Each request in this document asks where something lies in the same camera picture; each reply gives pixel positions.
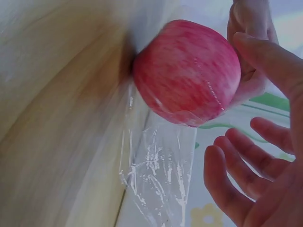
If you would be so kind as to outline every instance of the hand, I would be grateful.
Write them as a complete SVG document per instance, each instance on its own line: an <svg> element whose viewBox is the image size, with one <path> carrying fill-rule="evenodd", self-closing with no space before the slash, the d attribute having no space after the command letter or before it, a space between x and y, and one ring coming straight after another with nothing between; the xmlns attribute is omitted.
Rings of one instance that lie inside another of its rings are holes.
<svg viewBox="0 0 303 227"><path fill-rule="evenodd" d="M270 40L278 44L268 0L234 0L227 28L227 39L233 46L233 36L236 32L247 33L255 38ZM237 54L242 74L231 107L262 95L269 82L262 73L248 64L238 52Z"/></svg>
<svg viewBox="0 0 303 227"><path fill-rule="evenodd" d="M264 73L290 101L290 129L262 118L251 121L265 140L286 153L274 158L236 129L215 140L205 153L204 180L215 203L239 227L303 226L303 60L269 41L237 33L241 55ZM254 174L246 160L261 175ZM247 195L233 187L226 171Z"/></svg>

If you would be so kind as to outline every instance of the red apple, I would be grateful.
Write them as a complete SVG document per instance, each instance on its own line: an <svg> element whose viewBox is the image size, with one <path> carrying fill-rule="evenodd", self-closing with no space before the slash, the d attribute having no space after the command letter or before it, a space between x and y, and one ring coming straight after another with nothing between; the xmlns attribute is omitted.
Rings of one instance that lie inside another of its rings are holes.
<svg viewBox="0 0 303 227"><path fill-rule="evenodd" d="M219 116L232 100L240 63L227 40L186 20L171 21L137 56L134 82L167 121L192 127Z"/></svg>

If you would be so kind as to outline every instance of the fingernail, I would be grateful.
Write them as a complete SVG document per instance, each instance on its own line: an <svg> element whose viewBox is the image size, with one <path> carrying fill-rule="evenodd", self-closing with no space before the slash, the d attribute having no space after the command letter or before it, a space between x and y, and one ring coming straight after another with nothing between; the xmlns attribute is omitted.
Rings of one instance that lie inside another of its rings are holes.
<svg viewBox="0 0 303 227"><path fill-rule="evenodd" d="M234 37L237 39L241 39L241 40L247 40L247 39L253 38L251 35L243 33L243 32L236 32Z"/></svg>

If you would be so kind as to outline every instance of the green stripe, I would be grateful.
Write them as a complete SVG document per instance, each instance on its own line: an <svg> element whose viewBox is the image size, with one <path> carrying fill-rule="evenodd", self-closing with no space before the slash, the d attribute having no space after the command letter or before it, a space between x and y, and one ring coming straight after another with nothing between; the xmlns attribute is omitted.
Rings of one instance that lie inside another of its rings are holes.
<svg viewBox="0 0 303 227"><path fill-rule="evenodd" d="M270 111L270 110L266 110L266 109L263 109L263 108L260 108L260 107L255 107L255 106L247 105L247 104L242 104L242 106L250 107L250 108L253 108L253 109L257 109L257 110L262 110L262 111L265 111L265 112L268 112L268 113L277 114L277 115L289 118L288 115L277 113L277 112Z"/></svg>
<svg viewBox="0 0 303 227"><path fill-rule="evenodd" d="M270 93L265 93L262 96L252 98L250 101L254 103L259 103L267 106L271 106L273 108L284 110L289 112L289 101L284 98L280 98L278 96L272 95Z"/></svg>
<svg viewBox="0 0 303 227"><path fill-rule="evenodd" d="M201 125L199 127L200 129L213 129L213 128L236 128L238 129L239 131L241 131L244 135L248 136L249 138L259 142L259 143L268 143L266 140L260 140L252 135L250 135L248 132L246 132L245 130L242 130L240 128L237 128L231 124L222 124L222 123L218 123L218 124L211 124L211 125Z"/></svg>

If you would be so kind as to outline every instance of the wooden board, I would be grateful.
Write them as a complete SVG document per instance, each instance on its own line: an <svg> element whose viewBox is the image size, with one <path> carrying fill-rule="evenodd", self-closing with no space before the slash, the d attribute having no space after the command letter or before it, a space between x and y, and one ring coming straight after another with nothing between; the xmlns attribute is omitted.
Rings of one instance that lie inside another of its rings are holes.
<svg viewBox="0 0 303 227"><path fill-rule="evenodd" d="M176 4L0 2L0 227L114 225L131 61Z"/></svg>

